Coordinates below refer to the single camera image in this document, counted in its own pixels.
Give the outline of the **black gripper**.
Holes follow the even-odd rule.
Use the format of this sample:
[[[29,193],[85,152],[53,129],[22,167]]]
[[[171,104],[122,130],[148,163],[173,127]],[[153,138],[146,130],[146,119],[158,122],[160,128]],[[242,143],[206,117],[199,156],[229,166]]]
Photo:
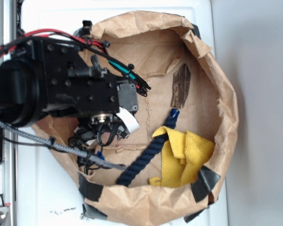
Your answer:
[[[119,112],[79,118],[74,135],[68,139],[71,147],[90,146],[95,141],[100,146],[108,146],[114,138],[126,139],[140,128],[134,116],[139,109],[136,85],[128,81],[119,81],[117,94]]]

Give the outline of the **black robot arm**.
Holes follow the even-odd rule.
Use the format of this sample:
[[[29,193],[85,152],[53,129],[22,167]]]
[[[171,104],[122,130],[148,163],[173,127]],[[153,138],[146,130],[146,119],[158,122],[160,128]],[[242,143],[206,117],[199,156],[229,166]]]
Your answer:
[[[30,126],[46,116],[76,119],[69,142],[91,144],[103,133],[127,138],[139,129],[136,85],[102,67],[87,65],[79,48],[53,39],[18,41],[0,65],[0,122]]]

